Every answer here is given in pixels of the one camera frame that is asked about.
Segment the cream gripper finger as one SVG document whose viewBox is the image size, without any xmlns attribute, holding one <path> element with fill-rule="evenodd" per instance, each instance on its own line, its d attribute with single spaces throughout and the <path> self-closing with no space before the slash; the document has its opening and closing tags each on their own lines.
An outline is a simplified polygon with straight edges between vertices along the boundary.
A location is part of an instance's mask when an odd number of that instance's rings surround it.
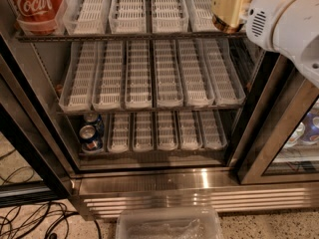
<svg viewBox="0 0 319 239">
<path fill-rule="evenodd" d="M 212 22 L 217 29 L 241 29 L 252 0 L 211 0 Z"/>
</svg>

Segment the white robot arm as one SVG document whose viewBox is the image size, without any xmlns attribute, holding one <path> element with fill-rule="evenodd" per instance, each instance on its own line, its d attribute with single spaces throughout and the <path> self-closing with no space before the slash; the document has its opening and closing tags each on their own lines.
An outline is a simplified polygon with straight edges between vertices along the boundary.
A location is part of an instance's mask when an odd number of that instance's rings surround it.
<svg viewBox="0 0 319 239">
<path fill-rule="evenodd" d="M 244 29 L 252 43 L 288 58 L 319 87 L 319 0 L 211 0 L 211 11 L 219 31 Z"/>
</svg>

